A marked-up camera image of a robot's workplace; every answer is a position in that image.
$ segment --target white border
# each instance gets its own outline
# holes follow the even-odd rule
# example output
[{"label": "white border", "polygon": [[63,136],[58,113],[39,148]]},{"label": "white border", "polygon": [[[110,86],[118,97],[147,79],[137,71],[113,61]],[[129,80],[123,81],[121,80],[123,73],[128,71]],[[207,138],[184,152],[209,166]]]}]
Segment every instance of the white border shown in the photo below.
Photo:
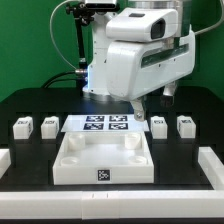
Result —
[{"label": "white border", "polygon": [[[224,166],[210,148],[199,149],[199,163],[208,178],[223,183]],[[224,191],[0,193],[0,219],[109,218],[224,218]]]}]

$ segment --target white block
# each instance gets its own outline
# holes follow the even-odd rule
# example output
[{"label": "white block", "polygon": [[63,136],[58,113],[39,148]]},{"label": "white block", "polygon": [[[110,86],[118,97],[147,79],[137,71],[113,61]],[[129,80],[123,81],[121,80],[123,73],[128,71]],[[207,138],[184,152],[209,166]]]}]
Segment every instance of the white block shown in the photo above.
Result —
[{"label": "white block", "polygon": [[196,125],[191,117],[177,117],[177,130],[181,138],[195,138]]},{"label": "white block", "polygon": [[13,125],[14,139],[28,139],[33,131],[33,118],[22,117]]},{"label": "white block", "polygon": [[83,192],[82,219],[118,219],[118,195],[117,191]]},{"label": "white block", "polygon": [[224,190],[224,166],[210,147],[200,147],[198,163],[215,190]]},{"label": "white block", "polygon": [[54,184],[153,183],[144,132],[67,132],[53,166]]},{"label": "white block", "polygon": [[11,165],[9,149],[0,149],[0,179]]},{"label": "white block", "polygon": [[150,128],[154,139],[167,139],[167,124],[164,117],[151,117]]},{"label": "white block", "polygon": [[55,139],[59,131],[59,118],[47,117],[41,125],[42,139]]}]

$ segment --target small white block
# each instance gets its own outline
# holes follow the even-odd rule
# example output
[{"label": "small white block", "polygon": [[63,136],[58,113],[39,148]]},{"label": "small white block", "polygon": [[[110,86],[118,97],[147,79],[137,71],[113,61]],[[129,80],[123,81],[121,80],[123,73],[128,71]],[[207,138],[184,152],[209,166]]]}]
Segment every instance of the small white block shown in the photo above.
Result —
[{"label": "small white block", "polygon": [[151,117],[151,132],[154,139],[167,139],[167,124],[164,117]]},{"label": "small white block", "polygon": [[0,149],[0,179],[11,165],[9,149]]},{"label": "small white block", "polygon": [[177,130],[181,138],[195,138],[196,125],[191,117],[177,117]]},{"label": "small white block", "polygon": [[41,125],[42,139],[55,139],[59,131],[59,118],[47,117]]},{"label": "small white block", "polygon": [[28,139],[33,131],[33,118],[19,118],[13,125],[14,139]]}]

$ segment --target black label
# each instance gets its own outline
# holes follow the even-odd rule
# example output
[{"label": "black label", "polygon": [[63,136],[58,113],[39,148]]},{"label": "black label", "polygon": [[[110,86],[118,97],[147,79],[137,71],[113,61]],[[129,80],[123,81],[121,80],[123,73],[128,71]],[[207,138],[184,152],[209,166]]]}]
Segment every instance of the black label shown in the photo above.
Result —
[{"label": "black label", "polygon": [[98,181],[110,181],[110,170],[97,170]]},{"label": "black label", "polygon": [[110,116],[110,122],[128,121],[128,116]]},{"label": "black label", "polygon": [[87,116],[87,122],[104,122],[104,116]]},{"label": "black label", "polygon": [[86,123],[84,125],[84,130],[92,130],[92,131],[103,130],[103,124],[101,124],[101,123]]},{"label": "black label", "polygon": [[109,124],[109,130],[128,130],[127,123],[112,123]]}]

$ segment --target white platform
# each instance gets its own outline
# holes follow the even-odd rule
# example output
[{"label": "white platform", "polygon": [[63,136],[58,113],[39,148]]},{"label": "white platform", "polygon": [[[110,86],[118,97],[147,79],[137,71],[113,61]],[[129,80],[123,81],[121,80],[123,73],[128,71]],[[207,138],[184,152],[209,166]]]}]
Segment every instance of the white platform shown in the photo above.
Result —
[{"label": "white platform", "polygon": [[61,131],[149,131],[149,126],[147,121],[136,121],[133,114],[69,115]]},{"label": "white platform", "polygon": [[153,183],[144,132],[67,132],[53,166],[54,184]]}]

